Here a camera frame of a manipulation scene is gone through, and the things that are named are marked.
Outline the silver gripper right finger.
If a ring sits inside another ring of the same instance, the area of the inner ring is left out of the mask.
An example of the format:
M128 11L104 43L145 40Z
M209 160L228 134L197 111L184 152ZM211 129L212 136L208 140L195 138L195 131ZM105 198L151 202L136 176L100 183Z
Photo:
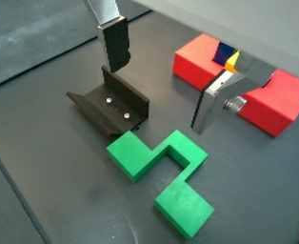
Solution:
M191 128L201 134L221 111L239 114L247 100L243 94L261 88L276 68L241 51L235 62L236 73L221 70L201 91Z

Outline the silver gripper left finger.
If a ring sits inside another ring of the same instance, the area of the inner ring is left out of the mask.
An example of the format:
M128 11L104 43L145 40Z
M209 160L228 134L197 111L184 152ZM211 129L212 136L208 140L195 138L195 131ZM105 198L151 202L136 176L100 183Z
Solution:
M131 59L127 18L121 16L116 0L84 0L84 3L96 22L107 66L116 72Z

